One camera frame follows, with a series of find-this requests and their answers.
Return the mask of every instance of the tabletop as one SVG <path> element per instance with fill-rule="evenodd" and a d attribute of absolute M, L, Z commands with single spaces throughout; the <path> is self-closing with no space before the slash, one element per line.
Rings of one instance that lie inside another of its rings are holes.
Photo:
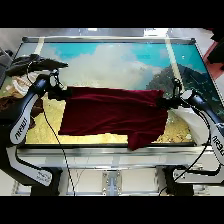
<path fill-rule="evenodd" d="M 26 38 L 16 58 L 38 53 L 69 64 L 60 70 L 65 86 L 122 88 L 129 90 L 164 90 L 172 95 L 171 79 L 179 78 L 185 90 L 195 89 L 224 119 L 223 101 L 213 83 L 194 39 L 121 38 L 121 37 L 47 37 Z M 19 95 L 6 77 L 0 97 Z M 64 101 L 43 97 L 48 120 L 58 132 Z M 187 124 L 169 111 L 165 132 L 155 143 L 192 142 Z M 57 140 L 43 114 L 35 118 L 36 126 L 27 133 L 27 144 L 55 144 Z M 59 136 L 63 144 L 127 143 L 127 136 L 109 133 L 96 136 Z"/>

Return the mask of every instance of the maroon cloth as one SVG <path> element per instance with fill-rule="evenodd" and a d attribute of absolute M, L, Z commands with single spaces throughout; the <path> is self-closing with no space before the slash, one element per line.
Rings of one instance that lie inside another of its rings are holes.
<path fill-rule="evenodd" d="M 128 135 L 128 147 L 135 150 L 164 133 L 167 110 L 155 102 L 162 90 L 68 88 L 72 97 L 66 100 L 59 135 Z"/>

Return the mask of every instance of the table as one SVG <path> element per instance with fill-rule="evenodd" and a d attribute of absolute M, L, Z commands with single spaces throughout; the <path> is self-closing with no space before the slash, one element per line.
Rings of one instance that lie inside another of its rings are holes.
<path fill-rule="evenodd" d="M 67 62 L 68 68 L 60 70 L 60 81 L 68 86 L 92 86 L 123 89 L 162 89 L 170 97 L 177 77 L 184 89 L 196 89 L 224 118 L 223 101 L 214 85 L 194 39 L 122 38 L 122 37 L 42 37 L 24 38 L 16 57 L 38 53 L 43 57 Z M 11 85 L 7 77 L 0 96 L 9 95 Z M 54 130 L 60 128 L 65 103 L 46 97 L 44 108 Z M 25 148 L 57 150 L 57 141 L 41 114 L 36 127 L 27 134 Z M 193 140 L 187 124 L 169 111 L 164 135 L 149 147 L 192 147 Z M 64 147 L 97 148 L 98 153 L 127 153 L 127 136 L 59 136 Z"/>

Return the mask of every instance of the metal bracket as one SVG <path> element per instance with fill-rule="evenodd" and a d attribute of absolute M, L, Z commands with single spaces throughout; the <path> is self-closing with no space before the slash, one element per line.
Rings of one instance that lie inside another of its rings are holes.
<path fill-rule="evenodd" d="M 102 177 L 102 194 L 119 196 L 122 190 L 122 177 L 119 170 L 104 171 Z"/>

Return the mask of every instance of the mountain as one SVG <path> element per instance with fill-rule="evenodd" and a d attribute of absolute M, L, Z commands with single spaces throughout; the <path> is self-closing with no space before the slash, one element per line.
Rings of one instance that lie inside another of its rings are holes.
<path fill-rule="evenodd" d="M 213 110 L 224 119 L 223 106 L 209 74 L 194 71 L 180 64 L 177 64 L 177 66 L 185 90 L 194 89 L 199 92 L 208 101 Z M 174 78 L 174 74 L 170 65 L 160 73 L 154 75 L 153 79 L 146 86 L 146 89 L 162 89 L 165 92 L 164 97 L 170 98 L 173 94 L 172 78 Z"/>

